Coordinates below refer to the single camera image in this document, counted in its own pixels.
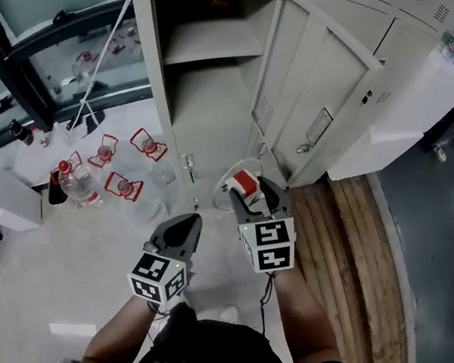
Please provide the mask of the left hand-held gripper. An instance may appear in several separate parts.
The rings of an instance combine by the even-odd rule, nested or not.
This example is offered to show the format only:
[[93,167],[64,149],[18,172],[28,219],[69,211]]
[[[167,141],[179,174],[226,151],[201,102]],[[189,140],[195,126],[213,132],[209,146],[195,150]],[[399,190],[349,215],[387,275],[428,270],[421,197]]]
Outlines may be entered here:
[[154,304],[176,304],[188,286],[202,222],[200,214],[186,213],[156,227],[140,260],[127,274],[133,295]]

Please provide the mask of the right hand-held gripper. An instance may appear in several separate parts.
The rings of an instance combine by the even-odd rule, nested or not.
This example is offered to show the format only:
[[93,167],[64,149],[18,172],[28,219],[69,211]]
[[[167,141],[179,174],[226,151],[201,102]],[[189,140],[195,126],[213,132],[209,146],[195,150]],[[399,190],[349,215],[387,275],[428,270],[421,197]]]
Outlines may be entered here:
[[294,268],[296,232],[288,191],[264,176],[234,174],[230,200],[254,271]]

